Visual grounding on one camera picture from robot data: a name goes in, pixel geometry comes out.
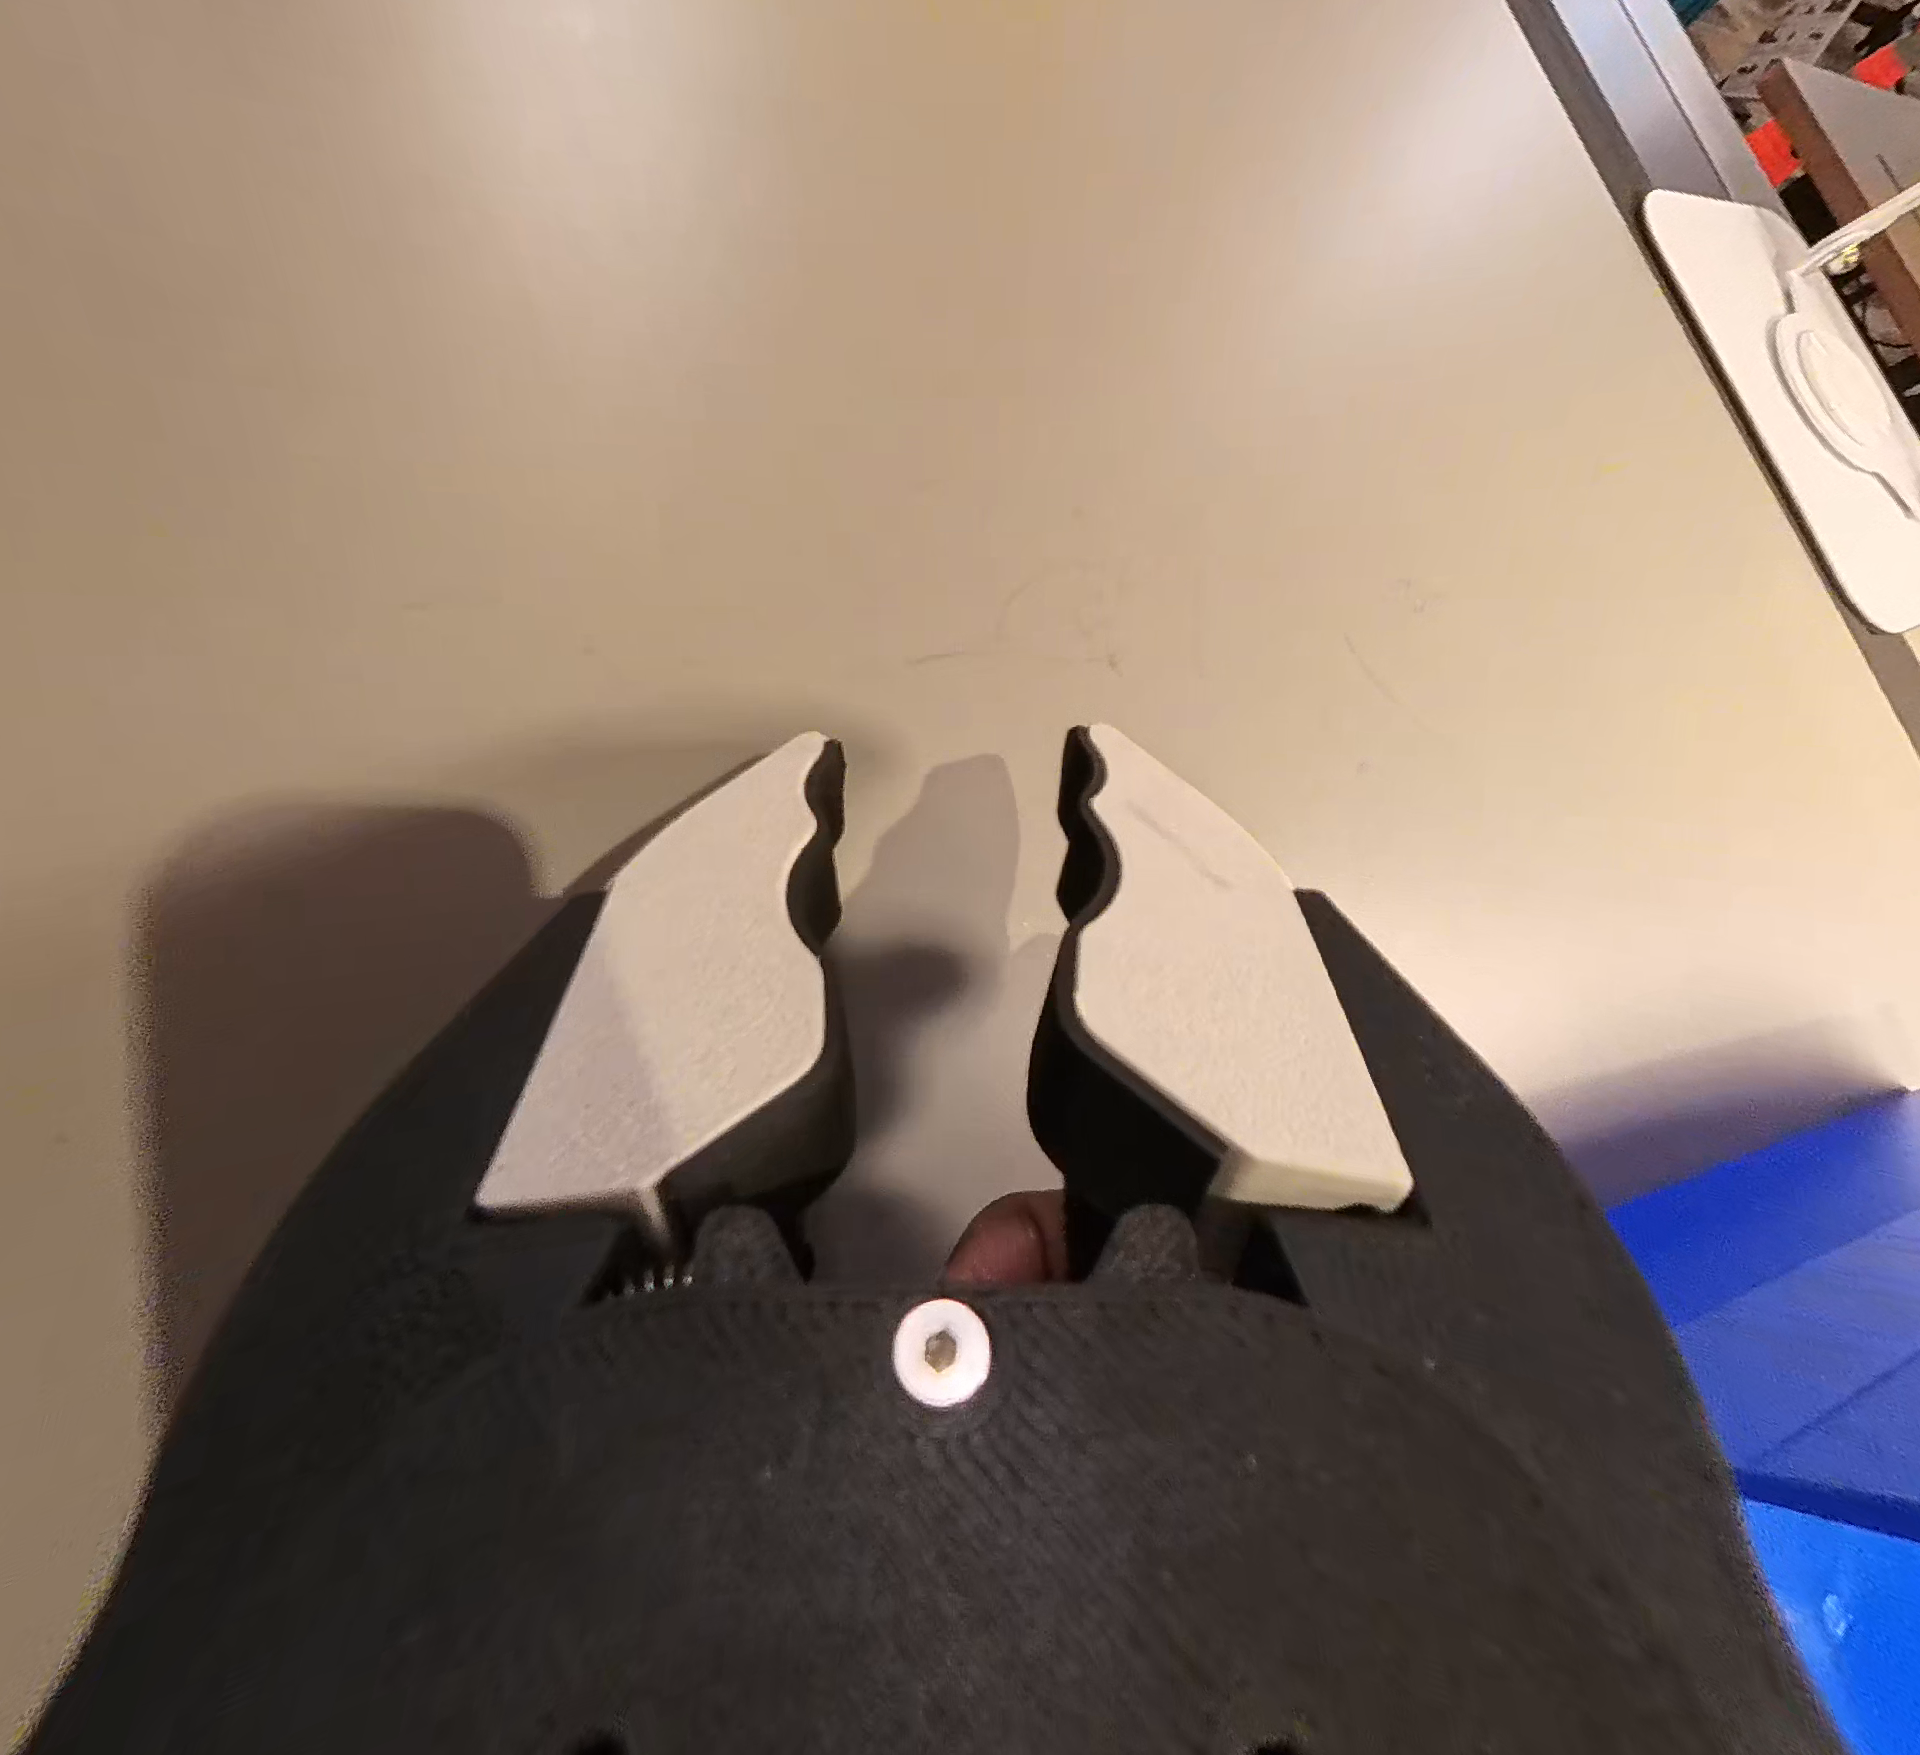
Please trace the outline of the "person's right hand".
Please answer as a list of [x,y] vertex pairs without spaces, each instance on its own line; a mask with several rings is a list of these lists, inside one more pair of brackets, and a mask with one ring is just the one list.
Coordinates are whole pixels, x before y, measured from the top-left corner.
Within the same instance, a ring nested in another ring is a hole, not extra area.
[[962,1229],[942,1271],[946,1288],[1033,1288],[1071,1279],[1064,1193],[994,1199]]

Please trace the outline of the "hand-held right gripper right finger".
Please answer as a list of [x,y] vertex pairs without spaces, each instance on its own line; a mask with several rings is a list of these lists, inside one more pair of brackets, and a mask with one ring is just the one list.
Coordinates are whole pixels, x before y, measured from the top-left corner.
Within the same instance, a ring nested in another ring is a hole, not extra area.
[[1067,733],[1057,814],[1063,935],[1027,1121],[1071,1254],[1144,1208],[1228,1238],[1271,1214],[1414,1218],[1414,1168],[1274,855],[1106,722]]

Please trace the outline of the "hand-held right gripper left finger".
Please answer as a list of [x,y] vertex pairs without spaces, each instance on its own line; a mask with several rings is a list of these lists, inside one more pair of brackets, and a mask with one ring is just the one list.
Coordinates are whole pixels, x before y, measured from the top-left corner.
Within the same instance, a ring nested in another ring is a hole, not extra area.
[[481,1173],[487,1216],[615,1214],[652,1256],[749,1204],[791,1225],[851,1158],[827,948],[845,752],[794,735],[610,876]]

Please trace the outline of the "white document stand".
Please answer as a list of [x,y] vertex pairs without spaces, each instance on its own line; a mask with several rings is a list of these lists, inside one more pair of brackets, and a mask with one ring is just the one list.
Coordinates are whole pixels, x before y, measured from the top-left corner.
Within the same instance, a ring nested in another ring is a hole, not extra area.
[[1907,186],[1807,245],[1774,213],[1649,190],[1640,221],[1837,591],[1917,625],[1917,436],[1826,279],[1917,208]]

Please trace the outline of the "blue plastic bin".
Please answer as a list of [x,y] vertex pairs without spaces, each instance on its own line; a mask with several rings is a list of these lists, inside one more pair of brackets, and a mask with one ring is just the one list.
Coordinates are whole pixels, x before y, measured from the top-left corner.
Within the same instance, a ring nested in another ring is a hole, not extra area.
[[1854,1752],[1917,1749],[1917,1103],[1889,1095],[1609,1213]]

